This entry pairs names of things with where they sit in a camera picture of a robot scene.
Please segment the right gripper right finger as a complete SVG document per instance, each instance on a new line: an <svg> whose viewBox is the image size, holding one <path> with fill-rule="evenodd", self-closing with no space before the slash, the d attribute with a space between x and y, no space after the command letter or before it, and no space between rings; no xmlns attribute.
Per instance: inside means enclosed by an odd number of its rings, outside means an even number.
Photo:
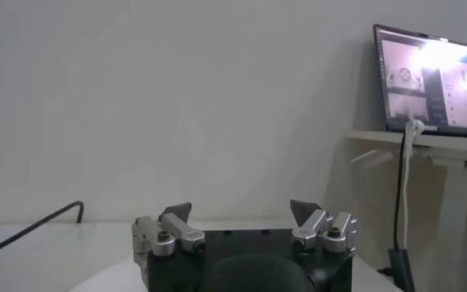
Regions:
<svg viewBox="0 0 467 292"><path fill-rule="evenodd" d="M326 252L355 252L357 219L351 213L339 212L333 216L316 203L295 199L289 204L297 223L291 232L295 251L309 252L321 243Z"/></svg>

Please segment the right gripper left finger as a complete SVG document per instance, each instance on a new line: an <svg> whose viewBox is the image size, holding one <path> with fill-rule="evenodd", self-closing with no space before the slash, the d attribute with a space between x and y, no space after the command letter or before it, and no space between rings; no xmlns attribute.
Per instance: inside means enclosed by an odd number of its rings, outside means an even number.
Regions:
<svg viewBox="0 0 467 292"><path fill-rule="evenodd" d="M188 224L192 210L190 202L168 206L157 217L136 217L132 222L132 249L134 257L150 252L167 257L175 253L177 244L185 252L200 252L205 248L205 232Z"/></svg>

